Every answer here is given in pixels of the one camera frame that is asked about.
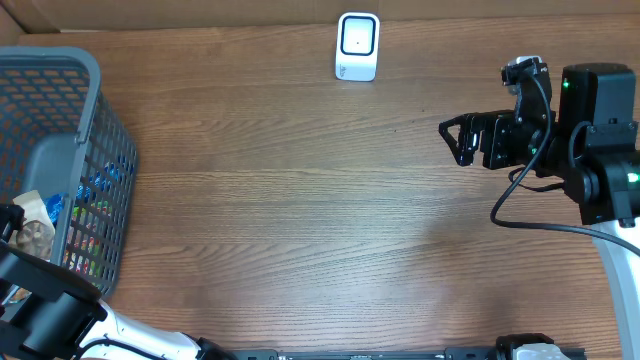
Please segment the green candy bag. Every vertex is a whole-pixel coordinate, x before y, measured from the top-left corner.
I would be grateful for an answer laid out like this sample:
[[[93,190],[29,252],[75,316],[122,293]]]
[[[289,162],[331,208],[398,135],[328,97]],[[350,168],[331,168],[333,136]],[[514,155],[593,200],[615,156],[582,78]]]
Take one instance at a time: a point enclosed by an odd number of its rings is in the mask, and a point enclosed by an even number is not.
[[[98,260],[107,250],[101,240],[107,225],[86,208],[75,206],[71,216],[72,224],[66,236],[63,263],[70,269],[90,277],[102,277],[106,270]]]

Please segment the brown nut snack bag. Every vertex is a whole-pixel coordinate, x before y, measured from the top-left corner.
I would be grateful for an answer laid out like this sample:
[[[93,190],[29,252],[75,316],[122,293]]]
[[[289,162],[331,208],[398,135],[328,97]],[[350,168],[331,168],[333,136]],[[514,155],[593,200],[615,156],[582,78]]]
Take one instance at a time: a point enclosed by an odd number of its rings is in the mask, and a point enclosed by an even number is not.
[[[24,210],[22,228],[11,236],[9,245],[47,262],[51,260],[55,227],[37,190],[15,197],[12,205]]]

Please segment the blue snack bar wrapper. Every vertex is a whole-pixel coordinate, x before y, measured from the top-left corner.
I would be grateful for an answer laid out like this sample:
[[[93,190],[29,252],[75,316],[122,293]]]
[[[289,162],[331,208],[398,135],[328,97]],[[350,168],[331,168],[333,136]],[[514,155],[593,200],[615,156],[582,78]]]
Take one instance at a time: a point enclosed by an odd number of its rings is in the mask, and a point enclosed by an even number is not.
[[[58,193],[43,200],[48,217],[54,226],[57,225],[59,216],[64,209],[66,197],[66,193]]]

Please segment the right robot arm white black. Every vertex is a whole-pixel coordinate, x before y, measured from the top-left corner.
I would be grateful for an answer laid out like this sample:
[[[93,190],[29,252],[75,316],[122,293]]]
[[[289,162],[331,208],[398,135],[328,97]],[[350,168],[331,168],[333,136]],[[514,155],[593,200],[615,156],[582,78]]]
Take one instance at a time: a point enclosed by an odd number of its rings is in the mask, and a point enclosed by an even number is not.
[[[547,64],[518,57],[501,69],[516,97],[511,110],[473,112],[440,123],[438,131],[460,166],[476,152],[490,170],[509,169],[509,187],[490,212],[501,227],[586,235],[603,262],[622,355],[639,356],[639,124],[633,118],[636,75],[618,63],[569,65],[562,72],[560,107],[551,108]],[[582,224],[501,220],[497,214],[524,177],[554,177],[579,207]]]

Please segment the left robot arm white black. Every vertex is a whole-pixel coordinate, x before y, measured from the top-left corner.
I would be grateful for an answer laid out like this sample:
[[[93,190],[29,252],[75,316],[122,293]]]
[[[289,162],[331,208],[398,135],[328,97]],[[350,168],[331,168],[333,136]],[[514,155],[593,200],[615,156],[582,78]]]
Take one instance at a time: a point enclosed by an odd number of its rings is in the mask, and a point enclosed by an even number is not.
[[[1,298],[30,295],[1,312],[1,354],[17,359],[233,359],[217,344],[168,332],[111,309],[78,274],[9,246],[24,209],[1,206]]]

